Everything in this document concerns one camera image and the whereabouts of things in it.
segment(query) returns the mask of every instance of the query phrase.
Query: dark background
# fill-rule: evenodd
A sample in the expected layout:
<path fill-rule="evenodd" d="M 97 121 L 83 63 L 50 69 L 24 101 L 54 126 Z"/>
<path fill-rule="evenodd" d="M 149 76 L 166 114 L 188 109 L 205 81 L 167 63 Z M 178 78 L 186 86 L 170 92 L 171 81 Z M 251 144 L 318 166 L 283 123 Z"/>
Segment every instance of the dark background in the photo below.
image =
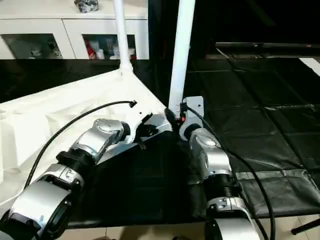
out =
<path fill-rule="evenodd" d="M 217 53 L 215 43 L 225 42 L 302 44 L 298 49 L 289 45 L 285 49 L 276 47 L 276 52 L 319 56 L 319 4 L 316 0 L 197 0 L 191 55 L 204 58 Z M 172 58 L 178 6 L 178 0 L 149 0 L 151 58 Z"/>

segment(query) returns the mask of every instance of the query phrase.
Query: black fabric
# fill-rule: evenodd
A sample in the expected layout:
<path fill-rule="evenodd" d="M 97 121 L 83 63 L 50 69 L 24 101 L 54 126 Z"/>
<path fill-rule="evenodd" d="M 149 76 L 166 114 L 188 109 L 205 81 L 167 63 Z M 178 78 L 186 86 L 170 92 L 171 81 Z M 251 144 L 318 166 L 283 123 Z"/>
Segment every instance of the black fabric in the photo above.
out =
<path fill-rule="evenodd" d="M 118 68 L 109 60 L 0 61 L 0 102 Z M 168 104 L 171 61 L 133 62 L 135 74 Z M 275 215 L 320 213 L 320 79 L 299 59 L 197 60 L 187 68 L 184 96 L 203 96 L 205 119 L 220 141 L 248 160 Z M 70 228 L 202 221 L 206 201 L 197 162 L 172 133 L 97 166 Z M 244 195 L 259 217 L 262 194 L 230 157 Z"/>

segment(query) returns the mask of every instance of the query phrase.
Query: black cable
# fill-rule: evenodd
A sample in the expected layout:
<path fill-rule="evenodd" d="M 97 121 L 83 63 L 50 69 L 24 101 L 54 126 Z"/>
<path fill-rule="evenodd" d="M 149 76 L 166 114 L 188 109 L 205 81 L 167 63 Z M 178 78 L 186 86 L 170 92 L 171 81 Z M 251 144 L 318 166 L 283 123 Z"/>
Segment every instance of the black cable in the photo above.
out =
<path fill-rule="evenodd" d="M 244 202 L 246 208 L 248 209 L 252 218 L 255 220 L 255 222 L 256 222 L 256 224 L 257 224 L 258 228 L 260 229 L 260 232 L 263 236 L 263 239 L 269 240 L 268 234 L 266 233 L 266 230 L 265 230 L 264 226 L 262 225 L 262 223 L 260 222 L 259 218 L 257 218 L 257 215 L 255 213 L 254 208 L 248 203 L 248 201 L 246 200 L 246 198 L 244 197 L 242 192 L 239 193 L 239 196 L 243 199 L 243 202 Z"/>
<path fill-rule="evenodd" d="M 196 110 L 190 108 L 189 106 L 187 106 L 186 103 L 182 103 L 181 104 L 181 111 L 184 112 L 185 110 L 189 110 L 191 111 L 193 114 L 195 114 L 203 123 L 204 125 L 206 126 L 206 128 L 208 128 L 210 130 L 210 132 L 215 135 L 217 137 L 217 135 L 215 134 L 215 132 L 213 131 L 213 129 L 211 128 L 211 126 L 209 125 L 209 123 L 204 119 L 203 116 L 201 116 Z M 263 198 L 264 198 L 264 201 L 265 201 L 265 204 L 268 208 L 268 212 L 269 212 L 269 217 L 270 217 L 270 226 L 271 226 L 271 229 L 270 229 L 270 240 L 275 240 L 276 239 L 276 220 L 275 220 L 275 214 L 274 214 L 274 211 L 273 211 L 273 208 L 272 208 L 272 205 L 271 205 L 271 202 L 270 202 L 270 199 L 267 195 L 267 192 L 264 188 L 264 186 L 262 185 L 258 175 L 256 174 L 256 171 L 253 169 L 253 167 L 247 162 L 245 161 L 243 158 L 241 158 L 240 156 L 238 156 L 236 153 L 226 149 L 225 147 L 222 147 L 228 154 L 234 156 L 236 159 L 238 159 L 240 162 L 242 162 L 249 170 L 250 172 L 252 173 L 256 183 L 258 184 L 261 192 L 262 192 L 262 195 L 263 195 Z M 260 229 L 260 227 L 263 229 L 263 226 L 261 224 L 260 221 L 257 221 L 257 225 Z M 263 234 L 263 237 L 265 238 L 265 234 L 266 231 L 263 229 L 263 231 L 261 231 L 261 233 Z"/>
<path fill-rule="evenodd" d="M 243 158 L 238 156 L 236 153 L 234 153 L 234 152 L 232 152 L 230 150 L 228 150 L 227 152 L 230 155 L 234 156 L 236 159 L 238 159 L 240 162 L 242 162 L 250 170 L 250 172 L 252 173 L 256 183 L 258 184 L 258 186 L 259 186 L 259 188 L 260 188 L 260 190 L 262 192 L 266 207 L 268 208 L 268 211 L 269 211 L 270 226 L 271 226 L 271 229 L 270 229 L 270 240 L 275 240 L 276 239 L 275 214 L 274 214 L 274 211 L 272 209 L 272 205 L 271 205 L 270 199 L 269 199 L 269 197 L 267 195 L 267 192 L 266 192 L 264 186 L 262 185 L 258 175 L 256 174 L 256 171 L 253 169 L 253 167 L 247 161 L 245 161 Z"/>
<path fill-rule="evenodd" d="M 47 148 L 49 147 L 49 145 L 64 131 L 66 130 L 68 127 L 70 127 L 72 124 L 74 124 L 76 121 L 82 119 L 83 117 L 95 112 L 95 111 L 98 111 L 100 109 L 103 109 L 103 108 L 106 108 L 106 107 L 109 107 L 109 106 L 112 106 L 112 105 L 117 105 L 117 104 L 130 104 L 130 107 L 132 108 L 133 106 L 135 106 L 137 104 L 136 101 L 114 101 L 114 102 L 110 102 L 110 103 L 106 103 L 106 104 L 103 104 L 103 105 L 100 105 L 100 106 L 97 106 L 89 111 L 86 111 L 82 114 L 80 114 L 79 116 L 75 117 L 74 119 L 72 119 L 71 121 L 69 121 L 66 125 L 64 125 L 62 128 L 60 128 L 45 144 L 44 146 L 42 147 L 41 151 L 39 152 L 38 156 L 36 157 L 35 161 L 34 161 L 34 164 L 31 168 L 31 171 L 29 173 L 29 176 L 25 182 L 25 185 L 24 185 L 24 189 L 26 189 L 29 185 L 30 185 L 30 182 L 32 180 L 32 177 L 34 176 L 35 174 L 35 171 L 36 171 L 36 168 L 40 162 L 40 159 L 42 158 L 42 156 L 44 155 L 45 151 L 47 150 Z"/>

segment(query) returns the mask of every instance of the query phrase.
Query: bottle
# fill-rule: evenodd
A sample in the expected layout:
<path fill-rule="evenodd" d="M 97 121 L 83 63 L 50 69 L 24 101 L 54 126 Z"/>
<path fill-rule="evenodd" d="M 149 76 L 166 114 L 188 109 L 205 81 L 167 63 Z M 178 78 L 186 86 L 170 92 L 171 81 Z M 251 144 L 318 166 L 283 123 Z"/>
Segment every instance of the bottle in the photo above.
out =
<path fill-rule="evenodd" d="M 99 49 L 96 52 L 96 58 L 97 59 L 105 59 L 105 54 L 104 54 L 104 50 L 103 49 Z"/>

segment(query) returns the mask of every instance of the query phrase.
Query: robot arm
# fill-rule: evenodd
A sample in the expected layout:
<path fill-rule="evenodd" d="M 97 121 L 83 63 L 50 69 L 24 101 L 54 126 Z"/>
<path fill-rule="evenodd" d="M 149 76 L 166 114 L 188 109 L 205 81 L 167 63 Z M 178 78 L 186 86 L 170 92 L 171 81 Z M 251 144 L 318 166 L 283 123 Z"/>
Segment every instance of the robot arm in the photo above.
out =
<path fill-rule="evenodd" d="M 137 127 L 150 116 L 150 110 L 138 105 L 126 122 L 103 118 L 94 121 L 68 151 L 56 156 L 58 163 L 17 197 L 1 219 L 0 239 L 57 239 L 66 229 L 72 206 L 104 152 L 117 143 L 132 143 Z"/>
<path fill-rule="evenodd" d="M 203 115 L 203 100 L 187 97 L 188 106 Z M 188 140 L 193 157 L 200 163 L 200 175 L 207 201 L 205 225 L 208 240 L 259 240 L 250 214 L 239 193 L 227 153 L 217 138 L 191 112 L 185 114 L 181 138 Z"/>

